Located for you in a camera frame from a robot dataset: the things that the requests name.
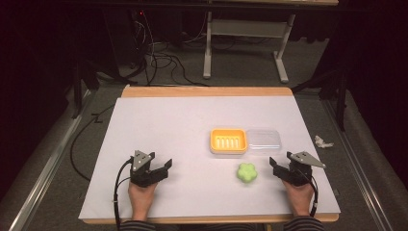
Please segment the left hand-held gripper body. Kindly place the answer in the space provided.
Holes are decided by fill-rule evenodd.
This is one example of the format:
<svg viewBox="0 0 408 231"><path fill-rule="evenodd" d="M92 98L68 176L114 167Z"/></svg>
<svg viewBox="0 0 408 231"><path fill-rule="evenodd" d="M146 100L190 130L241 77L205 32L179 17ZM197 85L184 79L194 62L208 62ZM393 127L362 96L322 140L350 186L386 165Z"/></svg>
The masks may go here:
<svg viewBox="0 0 408 231"><path fill-rule="evenodd" d="M135 151L134 157L132 158L132 166L130 169L131 182L140 186L148 187L155 183L158 183L168 177L168 172L166 173L154 173L150 169L150 164L152 160L149 160L148 154L143 153L139 150Z"/></svg>

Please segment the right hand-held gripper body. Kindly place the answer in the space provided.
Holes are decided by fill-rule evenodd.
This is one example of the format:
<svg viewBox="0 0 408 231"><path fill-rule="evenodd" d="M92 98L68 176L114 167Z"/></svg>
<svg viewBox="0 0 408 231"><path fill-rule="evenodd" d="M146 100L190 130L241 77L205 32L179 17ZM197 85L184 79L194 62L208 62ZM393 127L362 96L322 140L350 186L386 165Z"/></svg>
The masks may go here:
<svg viewBox="0 0 408 231"><path fill-rule="evenodd" d="M288 168L289 178L283 180L294 186L308 184L313 176L312 167L326 168L326 164L306 151L293 153Z"/></svg>

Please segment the clear plastic soap dish lid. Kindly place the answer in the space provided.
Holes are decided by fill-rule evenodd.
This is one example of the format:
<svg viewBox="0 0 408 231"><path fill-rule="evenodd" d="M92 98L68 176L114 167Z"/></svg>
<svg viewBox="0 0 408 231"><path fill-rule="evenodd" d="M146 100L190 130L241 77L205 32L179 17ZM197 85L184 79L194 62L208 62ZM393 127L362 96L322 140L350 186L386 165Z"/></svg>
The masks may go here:
<svg viewBox="0 0 408 231"><path fill-rule="evenodd" d="M251 129L246 134L248 152L251 154L270 155L281 151L282 142L276 130Z"/></svg>

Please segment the green flower-shaped soap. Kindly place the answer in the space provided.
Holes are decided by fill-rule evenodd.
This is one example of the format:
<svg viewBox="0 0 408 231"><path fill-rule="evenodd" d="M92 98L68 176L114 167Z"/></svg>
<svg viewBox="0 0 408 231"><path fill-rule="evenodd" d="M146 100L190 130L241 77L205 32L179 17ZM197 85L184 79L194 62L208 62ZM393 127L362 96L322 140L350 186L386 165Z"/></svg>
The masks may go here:
<svg viewBox="0 0 408 231"><path fill-rule="evenodd" d="M256 167L252 163L241 163L237 170L237 177L244 183L251 183L258 176Z"/></svg>

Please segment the yellow soap dish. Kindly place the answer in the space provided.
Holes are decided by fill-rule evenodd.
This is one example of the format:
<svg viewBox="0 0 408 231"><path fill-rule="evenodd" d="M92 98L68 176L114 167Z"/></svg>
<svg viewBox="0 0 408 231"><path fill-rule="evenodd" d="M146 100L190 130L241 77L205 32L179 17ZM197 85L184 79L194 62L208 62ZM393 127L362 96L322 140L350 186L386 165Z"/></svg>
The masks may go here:
<svg viewBox="0 0 408 231"><path fill-rule="evenodd" d="M217 128L210 133L210 149L214 154L242 155L247 147L243 129Z"/></svg>

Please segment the person's left hand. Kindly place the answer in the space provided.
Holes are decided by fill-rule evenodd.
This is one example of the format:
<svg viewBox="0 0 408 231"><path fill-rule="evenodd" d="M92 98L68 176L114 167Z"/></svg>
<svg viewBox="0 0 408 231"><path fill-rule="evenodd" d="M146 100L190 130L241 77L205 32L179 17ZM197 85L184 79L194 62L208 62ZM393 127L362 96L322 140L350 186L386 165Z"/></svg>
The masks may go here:
<svg viewBox="0 0 408 231"><path fill-rule="evenodd" d="M150 210L157 185L140 187L134 183L129 184L128 194L132 205L134 219L144 219Z"/></svg>

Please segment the person's right hand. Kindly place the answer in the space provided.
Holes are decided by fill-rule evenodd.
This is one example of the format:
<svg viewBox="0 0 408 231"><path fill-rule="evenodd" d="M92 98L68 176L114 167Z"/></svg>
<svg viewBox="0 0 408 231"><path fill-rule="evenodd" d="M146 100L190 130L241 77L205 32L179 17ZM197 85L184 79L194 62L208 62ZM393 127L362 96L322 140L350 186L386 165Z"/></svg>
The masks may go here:
<svg viewBox="0 0 408 231"><path fill-rule="evenodd" d="M314 190L310 184L303 186L294 186L283 181L287 196L295 217L304 217L310 215L310 204L314 195Z"/></svg>

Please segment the white paper table mat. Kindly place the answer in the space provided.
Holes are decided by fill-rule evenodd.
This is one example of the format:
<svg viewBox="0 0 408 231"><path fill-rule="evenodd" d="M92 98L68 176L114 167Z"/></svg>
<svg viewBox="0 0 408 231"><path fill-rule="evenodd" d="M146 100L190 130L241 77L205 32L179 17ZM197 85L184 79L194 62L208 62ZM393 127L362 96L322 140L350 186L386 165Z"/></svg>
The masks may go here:
<svg viewBox="0 0 408 231"><path fill-rule="evenodd" d="M270 155L218 156L210 150L215 128L272 129L282 148ZM287 216L291 209L269 158L285 166L287 151L317 153L295 99L291 96L135 97L116 101L79 218L112 222L132 214L128 190L117 187L128 177L126 161L136 150L155 152L153 168L172 159L160 182L149 216L155 222L187 218ZM241 163L258 172L251 183L237 177Z"/></svg>

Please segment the crumpled white paper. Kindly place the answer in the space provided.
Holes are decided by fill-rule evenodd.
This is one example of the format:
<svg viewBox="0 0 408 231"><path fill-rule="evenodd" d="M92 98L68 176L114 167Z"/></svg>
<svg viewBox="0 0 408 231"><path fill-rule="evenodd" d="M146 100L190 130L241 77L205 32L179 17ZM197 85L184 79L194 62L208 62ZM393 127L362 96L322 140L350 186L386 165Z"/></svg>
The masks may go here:
<svg viewBox="0 0 408 231"><path fill-rule="evenodd" d="M324 139L322 139L320 136L315 135L315 144L319 148L329 148L333 147L334 143L333 142L325 142Z"/></svg>

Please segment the black metal stand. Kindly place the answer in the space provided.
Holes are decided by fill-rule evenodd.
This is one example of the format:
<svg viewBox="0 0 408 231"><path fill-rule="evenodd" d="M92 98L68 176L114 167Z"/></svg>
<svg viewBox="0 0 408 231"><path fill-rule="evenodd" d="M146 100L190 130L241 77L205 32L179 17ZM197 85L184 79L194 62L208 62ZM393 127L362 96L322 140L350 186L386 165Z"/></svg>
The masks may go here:
<svg viewBox="0 0 408 231"><path fill-rule="evenodd" d="M344 69L329 70L323 74L313 77L298 86L292 88L293 93L301 92L305 89L320 87L319 98L323 100L330 100L335 98L336 111L335 121L338 127L344 130L344 110L345 94L346 94L347 73Z"/></svg>
<svg viewBox="0 0 408 231"><path fill-rule="evenodd" d="M73 94L75 111L73 118L77 118L83 109L83 87L88 90L98 90L99 82L92 65L86 60L77 61L73 67Z"/></svg>

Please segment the metal floor rail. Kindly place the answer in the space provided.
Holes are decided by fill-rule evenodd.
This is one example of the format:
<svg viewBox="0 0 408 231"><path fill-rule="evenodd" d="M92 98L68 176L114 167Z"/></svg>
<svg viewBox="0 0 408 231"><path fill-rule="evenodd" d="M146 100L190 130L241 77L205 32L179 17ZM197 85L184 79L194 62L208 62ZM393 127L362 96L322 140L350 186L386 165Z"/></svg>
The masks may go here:
<svg viewBox="0 0 408 231"><path fill-rule="evenodd" d="M73 102L70 103L18 173L6 199L10 202L9 210L13 218L11 224L6 226L7 231L27 229L64 158L71 137L83 118L83 110L94 95L95 90L85 90L80 95L83 101L80 110L76 109Z"/></svg>
<svg viewBox="0 0 408 231"><path fill-rule="evenodd" d="M345 131L340 128L336 121L334 108L327 100L322 100L321 104L323 109L328 114L330 121L334 125L338 136L340 137L342 147L345 150L347 164L351 167L353 177L358 185L360 193L364 198L364 201L370 211L370 215L373 218L378 231L393 231L393 228L390 226L387 216L384 214L384 210L379 202L377 193L374 191L368 179L368 176L365 174Z"/></svg>

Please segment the white metal desk frame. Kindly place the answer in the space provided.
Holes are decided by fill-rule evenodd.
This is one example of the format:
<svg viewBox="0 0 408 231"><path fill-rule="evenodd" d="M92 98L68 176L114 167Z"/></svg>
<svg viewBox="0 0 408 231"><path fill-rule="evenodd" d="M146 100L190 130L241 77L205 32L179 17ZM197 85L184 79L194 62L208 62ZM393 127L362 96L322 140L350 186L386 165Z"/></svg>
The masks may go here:
<svg viewBox="0 0 408 231"><path fill-rule="evenodd" d="M289 77L283 62L295 14L290 14L286 21L266 22L233 19L213 19L207 13L206 48L204 53L203 78L212 76L212 36L252 37L264 39L281 39L280 48L272 53L280 82L287 84Z"/></svg>

